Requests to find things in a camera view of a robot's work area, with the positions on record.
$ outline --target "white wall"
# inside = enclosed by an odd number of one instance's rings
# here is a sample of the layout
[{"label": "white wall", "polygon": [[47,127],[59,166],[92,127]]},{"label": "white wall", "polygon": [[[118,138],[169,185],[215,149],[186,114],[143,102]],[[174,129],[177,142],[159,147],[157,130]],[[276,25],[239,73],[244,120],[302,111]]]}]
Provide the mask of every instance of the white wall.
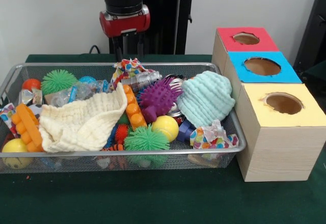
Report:
[{"label": "white wall", "polygon": [[217,26],[262,26],[293,63],[314,0],[193,0],[187,53],[212,53]]},{"label": "white wall", "polygon": [[[217,26],[263,26],[294,61],[313,0],[193,0],[187,53],[212,53]],[[104,0],[0,0],[0,82],[30,53],[108,52]]]}]

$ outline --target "purple spiky ball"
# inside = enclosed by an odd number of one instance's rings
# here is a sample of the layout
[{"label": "purple spiky ball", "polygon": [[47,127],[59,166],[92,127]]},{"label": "purple spiky ball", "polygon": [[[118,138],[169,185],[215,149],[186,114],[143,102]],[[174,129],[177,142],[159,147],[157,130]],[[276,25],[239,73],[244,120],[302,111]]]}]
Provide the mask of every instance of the purple spiky ball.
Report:
[{"label": "purple spiky ball", "polygon": [[140,95],[142,114],[147,123],[166,115],[182,93],[182,88],[178,84],[170,85],[172,80],[172,77],[162,79],[144,89]]}]

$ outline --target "wooden box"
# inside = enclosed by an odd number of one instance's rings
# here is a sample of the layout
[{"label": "wooden box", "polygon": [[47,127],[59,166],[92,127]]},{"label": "wooden box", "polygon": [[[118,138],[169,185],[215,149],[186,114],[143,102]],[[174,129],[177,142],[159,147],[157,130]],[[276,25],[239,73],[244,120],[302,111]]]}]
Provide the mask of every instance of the wooden box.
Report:
[{"label": "wooden box", "polygon": [[276,52],[276,44],[264,28],[237,27],[218,28],[216,31],[212,63],[224,74],[228,52]]},{"label": "wooden box", "polygon": [[237,115],[246,182],[307,180],[326,139],[326,116],[304,84],[242,84]]},{"label": "wooden box", "polygon": [[241,83],[302,83],[281,52],[229,52],[224,76],[238,101]]}]

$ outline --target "metal basket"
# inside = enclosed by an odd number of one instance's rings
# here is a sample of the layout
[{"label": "metal basket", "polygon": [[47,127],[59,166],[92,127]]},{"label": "metal basket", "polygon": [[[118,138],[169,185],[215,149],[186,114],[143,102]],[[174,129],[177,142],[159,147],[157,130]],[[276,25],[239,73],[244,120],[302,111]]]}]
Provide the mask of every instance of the metal basket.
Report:
[{"label": "metal basket", "polygon": [[[193,77],[206,70],[219,72],[215,65],[210,63],[143,63],[148,69],[159,71],[162,76],[182,74]],[[54,69],[65,69],[77,78],[92,76],[97,80],[110,80],[115,71],[112,63],[42,63],[21,64],[13,67],[0,87],[2,98],[7,98],[15,105],[23,82],[29,78],[42,80],[48,72]],[[46,173],[46,172],[87,172],[110,170],[141,170],[141,169],[200,169],[208,167],[227,167],[237,152],[246,147],[246,139],[234,110],[222,121],[227,134],[236,133],[239,138],[239,147],[231,149],[191,149],[189,143],[174,141],[169,150],[159,151],[99,151],[99,152],[71,152],[71,153],[0,153],[0,173]],[[6,124],[0,122],[0,142],[4,142],[10,133]],[[19,167],[24,157],[33,158],[32,162],[21,169]],[[140,159],[138,164],[133,159]],[[158,164],[149,166],[148,158]],[[102,169],[98,160],[110,162]],[[3,161],[11,160],[17,165],[9,167]]]}]

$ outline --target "light blue cloth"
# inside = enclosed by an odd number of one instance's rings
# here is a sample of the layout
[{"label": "light blue cloth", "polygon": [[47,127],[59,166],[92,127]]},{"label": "light blue cloth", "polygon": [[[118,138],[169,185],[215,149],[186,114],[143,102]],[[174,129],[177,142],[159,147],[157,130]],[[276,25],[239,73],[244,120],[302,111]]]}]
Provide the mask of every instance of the light blue cloth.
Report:
[{"label": "light blue cloth", "polygon": [[211,126],[216,119],[223,120],[235,104],[228,78],[211,71],[186,80],[182,88],[178,108],[196,128]]}]

